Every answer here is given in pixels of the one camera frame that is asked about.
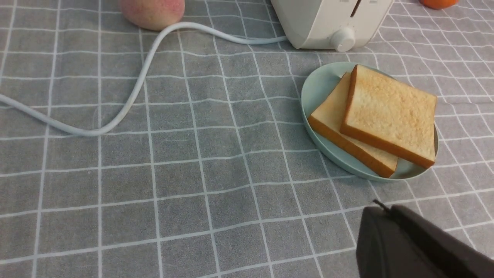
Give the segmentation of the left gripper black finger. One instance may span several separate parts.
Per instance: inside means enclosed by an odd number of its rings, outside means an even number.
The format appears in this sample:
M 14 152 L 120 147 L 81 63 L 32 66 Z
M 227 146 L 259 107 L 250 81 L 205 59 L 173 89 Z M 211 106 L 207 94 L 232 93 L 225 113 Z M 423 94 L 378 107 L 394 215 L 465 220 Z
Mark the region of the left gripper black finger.
M 492 278 L 493 260 L 403 205 L 378 200 L 362 211 L 356 260 L 361 278 Z

